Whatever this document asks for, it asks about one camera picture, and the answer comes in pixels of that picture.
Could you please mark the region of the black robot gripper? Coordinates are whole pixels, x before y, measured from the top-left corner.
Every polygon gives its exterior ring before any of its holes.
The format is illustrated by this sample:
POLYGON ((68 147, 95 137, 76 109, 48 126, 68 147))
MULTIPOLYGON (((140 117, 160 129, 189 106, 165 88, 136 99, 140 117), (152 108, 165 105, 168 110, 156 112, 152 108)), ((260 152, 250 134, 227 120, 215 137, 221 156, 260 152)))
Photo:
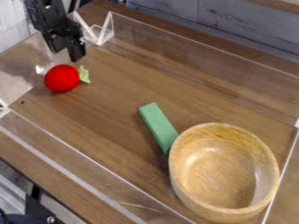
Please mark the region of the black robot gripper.
POLYGON ((41 32, 47 46, 53 53, 65 48, 69 59, 76 62, 87 55, 81 26, 69 17, 61 0, 24 0, 24 6, 33 28, 41 32))

